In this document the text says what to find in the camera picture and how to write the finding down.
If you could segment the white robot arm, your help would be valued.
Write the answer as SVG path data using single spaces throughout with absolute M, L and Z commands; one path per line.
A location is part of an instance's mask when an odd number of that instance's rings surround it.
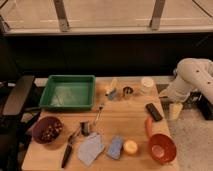
M 169 119 L 176 120 L 190 93 L 197 89 L 213 105 L 213 61 L 185 58 L 177 64 L 177 75 L 165 89 L 171 101 Z

